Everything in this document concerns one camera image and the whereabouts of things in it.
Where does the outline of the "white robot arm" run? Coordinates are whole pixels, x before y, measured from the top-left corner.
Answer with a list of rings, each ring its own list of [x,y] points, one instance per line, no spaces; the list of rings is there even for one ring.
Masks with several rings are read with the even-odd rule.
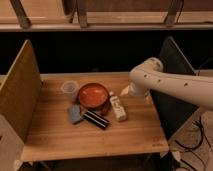
[[[156,57],[134,67],[129,77],[130,83],[121,96],[145,98],[155,90],[213,111],[213,77],[164,73],[163,63]]]

